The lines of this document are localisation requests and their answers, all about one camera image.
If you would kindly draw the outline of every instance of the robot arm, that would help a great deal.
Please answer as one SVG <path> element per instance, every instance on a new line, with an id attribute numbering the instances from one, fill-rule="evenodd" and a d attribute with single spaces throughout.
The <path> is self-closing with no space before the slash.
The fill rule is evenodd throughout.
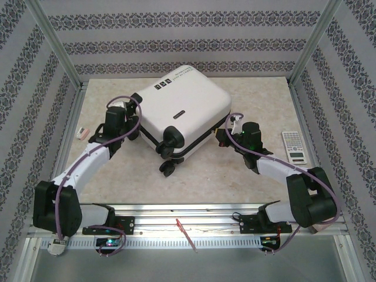
<path id="1" fill-rule="evenodd" d="M 136 93 L 132 98 L 138 103 L 142 98 Z M 80 205 L 79 195 L 91 177 L 107 163 L 121 147 L 127 133 L 128 139 L 137 138 L 138 129 L 133 130 L 139 118 L 134 116 L 136 103 L 131 100 L 120 106 L 111 106 L 106 111 L 105 123 L 98 126 L 89 139 L 84 152 L 62 174 L 51 182 L 41 181 L 35 188 L 33 225 L 57 232 L 55 199 L 59 186 L 59 219 L 62 235 L 71 237 L 79 228 L 92 225 L 114 227 L 115 211 L 104 205 Z"/>
<path id="2" fill-rule="evenodd" d="M 263 147 L 261 131 L 257 123 L 244 123 L 240 130 L 241 119 L 238 116 L 233 116 L 231 121 L 234 128 L 229 131 L 232 139 L 239 146 L 230 140 L 225 129 L 218 129 L 216 138 L 219 141 L 219 146 L 233 147 L 235 152 L 243 155 L 248 169 L 287 186 L 289 201 L 268 203 L 259 208 L 257 224 L 265 232 L 273 230 L 273 226 L 275 227 L 281 222 L 296 222 L 302 227 L 309 227 L 335 217 L 337 206 L 329 192 L 306 174 L 297 171 L 294 166 L 291 168 L 278 162 L 278 158 Z M 240 147 L 249 148 L 258 155 L 249 153 Z M 300 170 L 318 178 L 331 189 L 327 175 L 322 168 L 300 168 Z M 308 190 L 316 191 L 316 194 L 310 194 Z"/>

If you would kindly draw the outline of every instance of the patterned wallpaper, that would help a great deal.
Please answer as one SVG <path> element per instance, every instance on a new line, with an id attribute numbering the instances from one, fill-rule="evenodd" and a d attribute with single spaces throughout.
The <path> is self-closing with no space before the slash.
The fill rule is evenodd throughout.
<path id="1" fill-rule="evenodd" d="M 0 281 L 14 274 L 33 190 L 50 179 L 75 89 L 22 1 L 0 1 Z"/>
<path id="2" fill-rule="evenodd" d="M 327 3 L 100 2 L 41 2 L 84 81 L 160 77 L 186 63 L 209 76 L 285 76 Z"/>
<path id="3" fill-rule="evenodd" d="M 345 1 L 296 84 L 320 165 L 338 195 L 366 281 L 376 281 L 376 19 Z"/>

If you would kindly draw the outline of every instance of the purple cable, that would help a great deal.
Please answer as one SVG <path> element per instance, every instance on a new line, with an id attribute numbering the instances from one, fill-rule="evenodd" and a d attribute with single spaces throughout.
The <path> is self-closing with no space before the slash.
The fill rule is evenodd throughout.
<path id="1" fill-rule="evenodd" d="M 123 230 L 113 228 L 113 227 L 106 227 L 106 226 L 102 226 L 102 225 L 91 225 L 91 226 L 89 226 L 89 228 L 113 230 L 113 231 L 119 232 L 124 237 L 122 245 L 110 254 L 102 254 L 100 251 L 101 251 L 103 246 L 100 246 L 99 250 L 98 250 L 98 253 L 99 253 L 100 256 L 110 257 L 110 256 L 113 256 L 114 254 L 117 254 L 118 252 L 120 252 L 124 248 L 125 242 L 126 242 L 126 236 L 125 236 L 125 232 Z"/>
<path id="2" fill-rule="evenodd" d="M 335 203 L 335 207 L 337 208 L 337 212 L 336 212 L 335 217 L 333 219 L 328 220 L 328 221 L 324 221 L 324 222 L 321 222 L 321 223 L 317 223 L 317 224 L 331 224 L 331 223 L 336 222 L 337 219 L 340 216 L 340 203 L 339 203 L 339 201 L 337 199 L 337 196 L 334 194 L 334 192 L 324 182 L 322 182 L 320 179 L 318 179 L 317 177 L 315 177 L 311 173 L 306 172 L 305 170 L 301 169 L 300 167 L 297 167 L 297 166 L 295 166 L 295 165 L 293 165 L 291 163 L 287 163 L 287 162 L 285 162 L 283 160 L 276 159 L 274 157 L 270 157 L 270 156 L 267 156 L 267 155 L 263 155 L 263 154 L 257 153 L 257 152 L 252 151 L 252 150 L 248 150 L 248 149 L 240 146 L 232 138 L 231 133 L 229 132 L 228 122 L 229 122 L 229 120 L 230 120 L 230 118 L 232 116 L 241 116 L 243 118 L 244 115 L 242 113 L 232 113 L 232 114 L 228 115 L 228 117 L 226 118 L 226 121 L 224 122 L 224 128 L 225 128 L 226 134 L 229 137 L 229 139 L 231 140 L 231 142 L 233 142 L 236 147 L 238 147 L 239 149 L 241 149 L 241 150 L 243 150 L 243 151 L 245 151 L 247 153 L 251 153 L 251 154 L 254 154 L 254 155 L 259 156 L 259 157 L 265 157 L 266 159 L 273 160 L 273 161 L 281 163 L 282 165 L 285 165 L 285 166 L 287 166 L 287 167 L 289 167 L 291 169 L 297 170 L 298 172 L 304 173 L 305 175 L 307 175 L 308 177 L 310 177 L 311 179 L 313 179 L 314 181 L 316 181 L 318 184 L 320 184 L 326 191 L 328 191 L 328 193 L 330 194 L 330 196 L 333 198 L 333 201 Z M 278 251 L 280 251 L 283 248 L 285 248 L 285 246 L 294 238 L 294 236 L 296 235 L 296 233 L 299 231 L 300 227 L 301 226 L 298 226 L 296 228 L 296 230 L 294 231 L 294 233 L 286 240 L 286 242 L 284 242 L 284 244 L 278 250 L 276 250 L 274 252 L 277 253 Z"/>
<path id="3" fill-rule="evenodd" d="M 58 191 L 56 192 L 56 198 L 55 198 L 55 221 L 56 221 L 56 233 L 58 234 L 58 237 L 59 237 L 59 240 L 63 240 L 63 234 L 61 233 L 61 225 L 60 225 L 60 214 L 59 214 L 59 203 L 60 203 L 60 194 L 61 194 L 61 191 L 63 189 L 63 186 L 65 184 L 65 182 L 69 179 L 69 176 L 71 176 L 72 172 L 80 165 L 80 163 L 82 163 L 83 160 L 85 160 L 89 155 L 91 155 L 92 153 L 94 153 L 95 151 L 97 151 L 98 149 L 108 145 L 108 144 L 111 144 L 113 142 L 116 142 L 118 140 L 122 140 L 124 139 L 125 137 L 131 135 L 139 126 L 140 126 L 140 123 L 141 123 L 141 118 L 142 118 L 142 111 L 141 111 L 141 107 L 140 107 L 140 104 L 139 102 L 137 102 L 137 100 L 133 97 L 129 97 L 129 96 L 118 96 L 118 97 L 115 97 L 113 98 L 110 102 L 108 102 L 108 104 L 106 105 L 106 107 L 108 108 L 109 105 L 117 100 L 117 99 L 120 99 L 120 98 L 126 98 L 126 99 L 130 99 L 132 101 L 135 102 L 136 106 L 139 108 L 140 110 L 140 113 L 139 113 L 139 120 L 137 121 L 136 125 L 130 130 L 128 131 L 127 133 L 125 133 L 124 135 L 121 135 L 117 138 L 114 138 L 114 139 L 111 139 L 103 144 L 100 144 L 96 147 L 94 147 L 93 149 L 91 149 L 89 151 L 89 154 L 85 154 L 83 155 L 82 157 L 80 157 L 78 159 L 78 161 L 71 167 L 71 169 L 67 172 L 66 176 L 64 176 L 63 180 L 61 181 L 60 185 L 59 185 L 59 188 L 58 188 Z"/>

